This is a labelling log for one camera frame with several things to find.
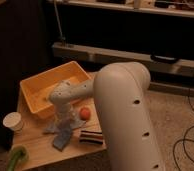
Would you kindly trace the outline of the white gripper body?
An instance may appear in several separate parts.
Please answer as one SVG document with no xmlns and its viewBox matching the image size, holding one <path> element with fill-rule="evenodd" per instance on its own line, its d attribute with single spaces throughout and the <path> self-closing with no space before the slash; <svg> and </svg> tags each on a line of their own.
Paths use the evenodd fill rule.
<svg viewBox="0 0 194 171">
<path fill-rule="evenodd" d="M 73 119 L 76 112 L 74 107 L 70 103 L 58 104 L 56 106 L 56 117 L 59 121 L 63 121 L 65 119 Z"/>
</svg>

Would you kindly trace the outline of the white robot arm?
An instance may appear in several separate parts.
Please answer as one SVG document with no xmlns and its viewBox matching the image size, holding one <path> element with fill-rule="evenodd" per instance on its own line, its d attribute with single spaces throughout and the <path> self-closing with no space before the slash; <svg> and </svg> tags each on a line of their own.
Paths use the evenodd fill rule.
<svg viewBox="0 0 194 171">
<path fill-rule="evenodd" d="M 49 99 L 62 118 L 72 112 L 71 101 L 94 99 L 112 171 L 166 171 L 145 103 L 149 85 L 143 64 L 113 63 L 92 80 L 58 84 Z"/>
</svg>

